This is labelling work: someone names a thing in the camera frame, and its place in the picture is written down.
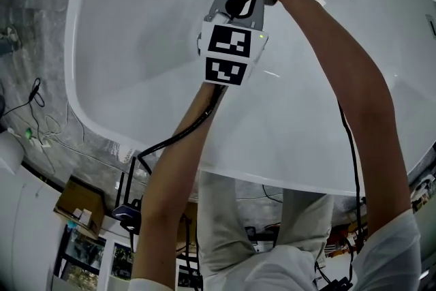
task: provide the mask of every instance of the gray surface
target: gray surface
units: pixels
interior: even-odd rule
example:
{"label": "gray surface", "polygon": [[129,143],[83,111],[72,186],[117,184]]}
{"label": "gray surface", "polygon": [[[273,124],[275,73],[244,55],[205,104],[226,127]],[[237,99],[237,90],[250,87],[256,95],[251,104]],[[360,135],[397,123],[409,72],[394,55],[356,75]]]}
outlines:
{"label": "gray surface", "polygon": [[[14,24],[23,43],[22,50],[0,57],[0,80],[7,106],[11,108],[25,103],[33,81],[40,77],[40,93],[45,99],[46,107],[40,108],[34,102],[33,105],[43,132],[47,132],[44,120],[46,115],[50,115],[61,125],[65,122],[67,97],[63,73],[63,36],[67,2],[68,0],[0,0],[0,28],[8,23]],[[36,127],[28,106],[9,114],[2,123],[12,127],[19,135],[24,135],[29,125]],[[59,135],[59,140],[107,165],[54,142],[51,142],[52,146],[45,150],[45,154],[33,148],[24,138],[21,138],[20,142],[26,150],[27,161],[35,169],[61,185],[71,174],[84,179],[102,188],[106,193],[108,206],[112,207],[116,196],[116,182],[119,181],[121,170],[128,171],[129,164],[127,161],[118,160],[113,151],[116,144],[112,141],[94,134],[87,128],[85,144],[79,146],[82,142],[81,137],[82,128],[70,112],[69,123],[63,134]],[[435,152],[425,157],[414,171],[413,178],[435,157]],[[138,169],[137,165],[131,187],[131,199],[141,197],[146,182],[144,171]],[[281,189],[277,188],[267,187],[266,190],[270,195],[281,193]],[[261,228],[266,224],[280,221],[281,204],[262,198],[262,186],[238,181],[237,196],[240,198],[238,207],[245,225]],[[349,218],[343,213],[355,207],[355,200],[337,197],[335,202],[333,222],[347,223]]]}

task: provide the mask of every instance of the sneaker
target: sneaker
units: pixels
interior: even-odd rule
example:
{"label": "sneaker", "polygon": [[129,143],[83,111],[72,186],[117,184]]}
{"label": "sneaker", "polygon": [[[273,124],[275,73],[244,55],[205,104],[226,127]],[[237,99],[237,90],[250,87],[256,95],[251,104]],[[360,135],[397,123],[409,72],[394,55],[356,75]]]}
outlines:
{"label": "sneaker", "polygon": [[20,37],[18,36],[18,33],[15,29],[15,27],[10,26],[6,28],[6,37],[11,41],[12,44],[12,50],[18,51],[21,49],[21,41]]}

